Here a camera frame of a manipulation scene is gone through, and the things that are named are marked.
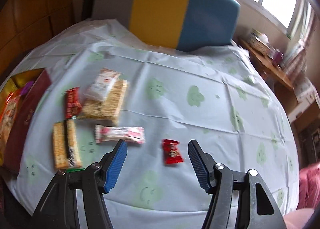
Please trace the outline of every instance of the box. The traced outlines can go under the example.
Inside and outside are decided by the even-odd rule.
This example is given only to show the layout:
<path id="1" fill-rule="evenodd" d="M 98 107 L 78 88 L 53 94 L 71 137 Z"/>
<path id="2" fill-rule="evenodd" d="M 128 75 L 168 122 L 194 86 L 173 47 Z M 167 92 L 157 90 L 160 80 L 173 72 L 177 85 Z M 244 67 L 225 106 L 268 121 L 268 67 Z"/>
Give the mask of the box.
<path id="1" fill-rule="evenodd" d="M 0 166 L 15 174 L 19 173 L 23 146 L 32 116 L 42 95 L 51 85 L 51 80 L 44 68 L 30 70 L 12 76 L 0 92 L 0 112 L 2 112 L 9 93 L 30 81 L 34 81 L 34 84 L 22 101 L 5 145 L 3 159 L 0 158 Z"/>

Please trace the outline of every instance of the red candy wrapper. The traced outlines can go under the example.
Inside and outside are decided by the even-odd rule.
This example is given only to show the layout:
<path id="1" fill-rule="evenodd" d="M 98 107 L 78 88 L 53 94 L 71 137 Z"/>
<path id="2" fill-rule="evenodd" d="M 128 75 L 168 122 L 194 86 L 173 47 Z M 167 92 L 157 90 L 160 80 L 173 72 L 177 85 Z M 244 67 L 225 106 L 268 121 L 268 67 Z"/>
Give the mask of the red candy wrapper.
<path id="1" fill-rule="evenodd" d="M 172 141 L 167 139 L 164 139 L 162 141 L 165 164 L 175 164 L 179 162 L 184 162 L 183 158 L 180 155 L 180 152 L 178 151 L 178 144 L 178 141 Z"/>
<path id="2" fill-rule="evenodd" d="M 66 110 L 66 119 L 70 119 L 73 116 L 76 116 L 81 111 L 81 104 L 79 102 L 78 96 L 79 87 L 75 87 L 66 91 L 67 93 L 67 110 Z"/>

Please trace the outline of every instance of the silver screw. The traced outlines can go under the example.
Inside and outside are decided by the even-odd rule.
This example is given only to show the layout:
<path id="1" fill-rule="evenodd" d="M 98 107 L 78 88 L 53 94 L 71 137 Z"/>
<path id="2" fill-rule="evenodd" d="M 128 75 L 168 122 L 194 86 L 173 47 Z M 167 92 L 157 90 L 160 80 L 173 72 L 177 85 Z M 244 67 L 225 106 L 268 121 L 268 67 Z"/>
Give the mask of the silver screw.
<path id="1" fill-rule="evenodd" d="M 98 162 L 92 163 L 90 165 L 90 167 L 93 168 L 93 169 L 98 169 L 98 168 L 100 168 L 100 163 L 98 163 Z"/>
<path id="2" fill-rule="evenodd" d="M 216 167 L 217 169 L 224 169 L 224 165 L 223 165 L 222 163 L 217 163 L 217 164 L 215 165 L 215 167 Z"/>
<path id="3" fill-rule="evenodd" d="M 62 176 L 62 175 L 64 175 L 66 172 L 67 172 L 67 171 L 66 171 L 64 168 L 59 169 L 59 170 L 58 170 L 58 175 L 59 175 L 59 176 Z"/>
<path id="4" fill-rule="evenodd" d="M 249 174 L 250 174 L 251 176 L 257 176 L 257 175 L 258 175 L 258 171 L 256 171 L 255 169 L 250 169 L 250 170 L 249 170 Z"/>

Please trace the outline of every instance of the window frame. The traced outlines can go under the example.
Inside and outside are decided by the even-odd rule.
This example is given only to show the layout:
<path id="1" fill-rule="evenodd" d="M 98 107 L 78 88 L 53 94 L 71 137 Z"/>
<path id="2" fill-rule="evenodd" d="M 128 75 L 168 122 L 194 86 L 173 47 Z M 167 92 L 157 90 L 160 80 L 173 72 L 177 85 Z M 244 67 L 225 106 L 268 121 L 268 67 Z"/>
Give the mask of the window frame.
<path id="1" fill-rule="evenodd" d="M 286 28 L 273 14 L 271 14 L 266 8 L 262 6 L 263 0 L 259 0 L 258 2 L 254 0 L 238 0 L 238 1 L 250 6 L 251 8 L 258 11 L 260 14 L 265 16 L 268 20 L 270 20 L 273 24 L 275 24 L 276 27 L 278 27 L 278 29 L 281 30 L 281 32 L 283 32 L 288 38 L 291 39 L 292 31 L 295 26 L 296 18 L 299 15 L 300 4 L 302 0 L 296 0 L 296 4 L 294 7 L 293 14 L 292 14 L 288 28 Z"/>

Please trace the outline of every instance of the pink and white candy bar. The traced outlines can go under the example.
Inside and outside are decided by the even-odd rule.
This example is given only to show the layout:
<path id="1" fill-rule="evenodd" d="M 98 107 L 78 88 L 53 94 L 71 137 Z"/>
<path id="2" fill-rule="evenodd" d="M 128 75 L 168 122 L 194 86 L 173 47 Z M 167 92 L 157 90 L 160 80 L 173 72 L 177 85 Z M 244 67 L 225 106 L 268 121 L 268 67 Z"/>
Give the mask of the pink and white candy bar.
<path id="1" fill-rule="evenodd" d="M 135 142 L 142 144 L 144 139 L 144 128 L 142 127 L 106 127 L 96 125 L 95 128 L 96 143 L 105 141 L 125 140 L 126 142 Z"/>

